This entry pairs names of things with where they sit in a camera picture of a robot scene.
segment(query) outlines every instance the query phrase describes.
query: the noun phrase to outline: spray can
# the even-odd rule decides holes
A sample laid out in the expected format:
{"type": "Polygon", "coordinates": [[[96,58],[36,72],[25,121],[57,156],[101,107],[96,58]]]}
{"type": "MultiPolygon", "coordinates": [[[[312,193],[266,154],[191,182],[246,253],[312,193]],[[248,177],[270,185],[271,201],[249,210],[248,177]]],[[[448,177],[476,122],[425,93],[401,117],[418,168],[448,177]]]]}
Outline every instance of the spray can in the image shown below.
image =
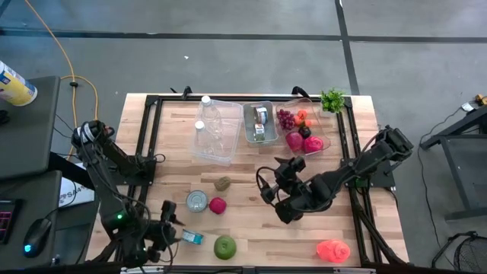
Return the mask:
{"type": "Polygon", "coordinates": [[[37,89],[13,69],[0,61],[0,98],[16,107],[30,104],[37,89]]]}

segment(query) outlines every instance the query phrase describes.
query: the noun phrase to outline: keyboard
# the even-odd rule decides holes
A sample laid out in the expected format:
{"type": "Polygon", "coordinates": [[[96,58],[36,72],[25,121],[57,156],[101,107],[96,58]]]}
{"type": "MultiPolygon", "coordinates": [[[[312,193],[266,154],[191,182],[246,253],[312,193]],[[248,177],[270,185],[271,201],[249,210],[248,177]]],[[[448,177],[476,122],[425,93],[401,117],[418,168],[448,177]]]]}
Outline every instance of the keyboard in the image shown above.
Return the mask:
{"type": "Polygon", "coordinates": [[[7,244],[21,204],[19,199],[0,199],[0,244],[7,244]]]}

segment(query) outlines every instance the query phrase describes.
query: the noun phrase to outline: fan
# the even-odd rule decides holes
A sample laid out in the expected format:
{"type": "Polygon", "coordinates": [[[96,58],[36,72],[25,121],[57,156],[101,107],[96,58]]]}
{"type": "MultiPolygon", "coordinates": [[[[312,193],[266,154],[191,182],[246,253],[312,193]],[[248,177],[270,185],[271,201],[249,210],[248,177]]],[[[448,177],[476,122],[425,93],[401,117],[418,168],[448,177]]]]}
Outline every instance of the fan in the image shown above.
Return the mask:
{"type": "Polygon", "coordinates": [[[475,231],[458,233],[448,238],[448,242],[441,248],[440,252],[431,262],[431,267],[436,268],[436,261],[444,251],[458,237],[467,236],[455,250],[454,267],[456,271],[465,272],[487,272],[487,237],[480,237],[475,231]]]}

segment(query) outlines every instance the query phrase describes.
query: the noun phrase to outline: metal stand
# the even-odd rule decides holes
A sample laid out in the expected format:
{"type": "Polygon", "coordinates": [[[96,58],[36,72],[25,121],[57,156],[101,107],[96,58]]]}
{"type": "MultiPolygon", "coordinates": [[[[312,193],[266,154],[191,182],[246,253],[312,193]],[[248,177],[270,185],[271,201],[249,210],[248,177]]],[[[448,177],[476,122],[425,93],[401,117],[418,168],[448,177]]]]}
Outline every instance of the metal stand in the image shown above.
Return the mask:
{"type": "MultiPolygon", "coordinates": [[[[145,108],[144,108],[144,114],[142,117],[142,124],[140,128],[140,133],[138,136],[138,142],[137,142],[137,149],[135,153],[137,155],[140,155],[142,153],[142,147],[144,145],[144,140],[145,140],[145,132],[147,131],[147,126],[148,126],[148,119],[149,119],[149,112],[150,109],[155,106],[155,115],[154,115],[154,125],[152,127],[152,132],[151,132],[151,139],[149,142],[148,146],[148,157],[153,157],[154,156],[154,150],[155,150],[155,145],[158,137],[158,130],[159,130],[159,122],[161,118],[161,108],[162,104],[165,101],[200,101],[201,97],[204,96],[204,94],[193,94],[191,91],[190,87],[186,87],[184,92],[182,94],[178,94],[175,90],[171,89],[173,91],[173,94],[165,94],[165,95],[148,95],[145,99],[145,108]]],[[[228,100],[228,101],[263,101],[263,100],[270,100],[274,102],[285,102],[289,101],[295,98],[299,98],[297,94],[300,94],[303,97],[309,98],[312,102],[319,103],[320,102],[320,97],[319,96],[309,96],[306,91],[304,91],[302,88],[299,87],[294,87],[292,90],[291,95],[282,95],[282,94],[249,94],[249,95],[229,95],[229,94],[213,94],[212,99],[215,100],[228,100]]],[[[355,155],[358,155],[360,153],[360,144],[358,142],[358,132],[357,128],[355,125],[355,117],[353,115],[353,106],[352,106],[352,101],[350,100],[350,97],[347,97],[345,99],[345,110],[348,114],[349,117],[349,123],[350,123],[350,128],[352,131],[352,140],[353,140],[353,146],[354,146],[354,151],[355,155]]],[[[339,134],[340,134],[340,140],[342,143],[342,153],[343,153],[343,159],[342,162],[345,163],[347,160],[350,159],[350,154],[349,154],[349,147],[347,144],[346,140],[346,133],[345,133],[345,124],[343,122],[343,115],[341,113],[337,113],[337,120],[339,124],[339,134]]],[[[135,195],[135,188],[136,186],[130,186],[129,191],[128,191],[128,196],[134,197],[135,195]]],[[[147,198],[147,193],[148,193],[148,186],[143,186],[140,192],[140,196],[138,200],[145,202],[147,198]]],[[[365,250],[365,243],[364,243],[364,234],[361,228],[361,219],[359,215],[361,214],[357,208],[353,205],[356,199],[356,193],[357,190],[354,187],[349,187],[349,193],[350,193],[350,198],[351,198],[351,203],[352,203],[352,216],[354,220],[354,226],[355,226],[355,235],[357,238],[357,245],[358,245],[358,252],[360,256],[360,261],[361,264],[364,265],[367,262],[370,262],[370,260],[367,257],[366,250],[365,250]]],[[[372,214],[372,206],[371,206],[371,199],[369,196],[369,192],[367,190],[364,190],[362,192],[362,196],[364,199],[364,212],[366,216],[368,217],[368,224],[374,226],[374,216],[372,214]]],[[[376,263],[380,263],[382,261],[379,247],[374,241],[374,239],[371,239],[372,245],[373,245],[373,250],[374,250],[374,261],[376,263]]],[[[328,268],[318,268],[321,272],[324,271],[325,269],[328,268]]],[[[280,271],[285,271],[285,267],[279,267],[280,271]]]]}
{"type": "Polygon", "coordinates": [[[487,107],[480,107],[420,145],[422,149],[428,149],[433,145],[441,144],[465,207],[465,210],[445,215],[446,221],[487,215],[487,207],[481,204],[483,197],[479,197],[476,188],[486,185],[484,178],[487,176],[485,170],[487,135],[461,135],[462,132],[476,125],[479,126],[479,131],[482,131],[486,120],[487,107]]]}

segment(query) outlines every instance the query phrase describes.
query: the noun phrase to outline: pink ball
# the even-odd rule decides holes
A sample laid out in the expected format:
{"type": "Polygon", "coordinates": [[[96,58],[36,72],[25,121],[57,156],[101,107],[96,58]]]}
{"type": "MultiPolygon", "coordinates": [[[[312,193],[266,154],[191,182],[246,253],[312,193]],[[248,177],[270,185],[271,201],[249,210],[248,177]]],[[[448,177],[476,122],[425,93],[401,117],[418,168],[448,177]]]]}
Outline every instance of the pink ball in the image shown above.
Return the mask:
{"type": "Polygon", "coordinates": [[[209,208],[216,214],[221,214],[227,208],[227,203],[220,197],[213,198],[209,204],[209,208]]]}

